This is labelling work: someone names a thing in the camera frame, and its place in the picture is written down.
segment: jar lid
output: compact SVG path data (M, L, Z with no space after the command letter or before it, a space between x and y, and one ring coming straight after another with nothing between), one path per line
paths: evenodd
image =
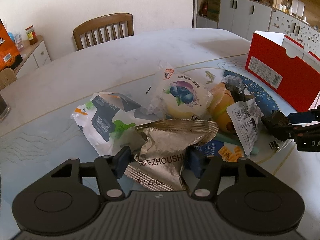
M33 25L31 25L30 27L26 28L26 31L33 28Z

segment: cabinet handle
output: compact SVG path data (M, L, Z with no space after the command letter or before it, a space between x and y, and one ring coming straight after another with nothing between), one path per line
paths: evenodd
M296 29L296 23L294 23L294 27L293 27L293 31L292 33L294 33L294 30Z
M298 31L297 31L296 35L299 35L300 27L301 27L301 25L298 26Z

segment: wooden chair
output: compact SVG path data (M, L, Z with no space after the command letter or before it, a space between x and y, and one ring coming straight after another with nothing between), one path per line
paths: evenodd
M0 90L9 86L16 80L17 77L11 68L5 68L4 70L0 71Z
M75 38L78 50L83 49L83 45L80 37L82 34L85 35L87 46L88 47L91 46L87 32L91 32L93 45L97 45L97 40L96 40L94 31L98 30L100 43L103 43L104 41L102 38L101 28L104 28L104 31L105 31L105 35L106 35L105 41L110 41L108 25L111 25L112 37L114 40L117 39L115 24L119 25L120 37L118 36L118 38L123 38L124 34L123 34L122 25L121 25L122 22L127 22L128 36L132 36L133 35L133 18L132 18L132 14L130 13L108 14L108 15L100 16L95 19L91 19L89 21L86 21L80 24L77 28L73 30L73 37Z

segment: white wall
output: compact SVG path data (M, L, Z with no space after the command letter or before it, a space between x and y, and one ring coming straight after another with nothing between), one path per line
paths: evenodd
M134 33L192 27L193 0L0 0L0 19L9 32L34 25L52 60L76 51L73 29L110 13L133 14Z

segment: red and white cardboard box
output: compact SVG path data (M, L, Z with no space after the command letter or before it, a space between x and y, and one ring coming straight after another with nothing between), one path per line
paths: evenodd
M255 32L245 69L297 112L307 111L320 91L320 59L282 33Z

